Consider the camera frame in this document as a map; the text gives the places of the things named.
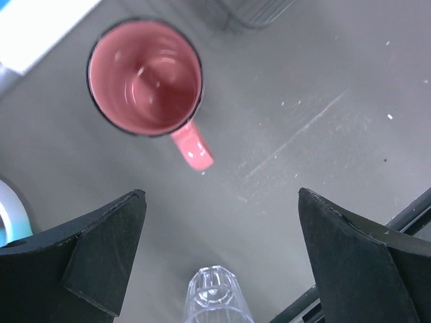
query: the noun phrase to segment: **gray surface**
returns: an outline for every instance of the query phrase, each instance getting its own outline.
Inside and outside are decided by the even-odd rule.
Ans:
[[[8,69],[0,62],[0,98],[8,89],[15,85],[21,78],[21,75]]]
[[[301,186],[380,223],[431,186],[431,3],[298,0],[243,36],[216,32],[191,5],[105,0],[2,98],[0,174],[36,231],[147,191],[116,322],[179,322],[189,279],[210,264],[236,273],[256,322],[268,322],[313,284]],[[216,159],[205,174],[168,137],[130,137],[93,106],[89,50],[131,14],[164,17],[201,53],[196,120]]]

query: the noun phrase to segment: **mug handle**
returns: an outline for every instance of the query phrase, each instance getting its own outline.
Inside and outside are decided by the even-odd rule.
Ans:
[[[206,170],[214,162],[213,155],[194,121],[170,135],[189,165],[197,171]]]

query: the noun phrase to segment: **dust speck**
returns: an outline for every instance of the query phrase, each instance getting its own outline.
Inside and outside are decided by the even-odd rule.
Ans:
[[[247,200],[246,198],[242,197],[242,196],[236,195],[236,198],[237,198],[238,200],[240,200],[240,201],[244,202],[244,203],[247,203],[247,202],[248,202],[248,200]]]

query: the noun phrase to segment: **scratch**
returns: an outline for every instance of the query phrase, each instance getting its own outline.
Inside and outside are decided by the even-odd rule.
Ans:
[[[236,198],[244,203],[248,203],[248,200],[242,196],[236,195]]]
[[[296,139],[297,136],[301,135],[305,131],[307,131],[308,128],[312,124],[314,124],[318,119],[322,118],[322,116],[328,111],[334,104],[336,104],[338,101],[344,97],[349,92],[350,89],[345,90],[343,93],[341,93],[339,96],[337,96],[334,100],[332,100],[318,115],[316,115],[313,119],[310,120],[309,123],[307,123],[305,126],[303,126],[301,129],[299,129],[293,136],[290,137],[289,140],[287,140],[283,145],[281,145],[278,149],[276,149],[271,155],[267,157],[264,161],[262,161],[255,169],[253,169],[251,172],[248,173],[248,175],[245,176],[245,179],[250,178],[256,172],[258,172],[267,162],[269,162],[271,159],[274,158],[280,151],[285,149],[293,140]]]

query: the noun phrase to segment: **blue object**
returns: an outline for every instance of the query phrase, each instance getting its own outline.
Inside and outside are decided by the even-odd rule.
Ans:
[[[10,0],[0,0],[0,11],[7,5]]]

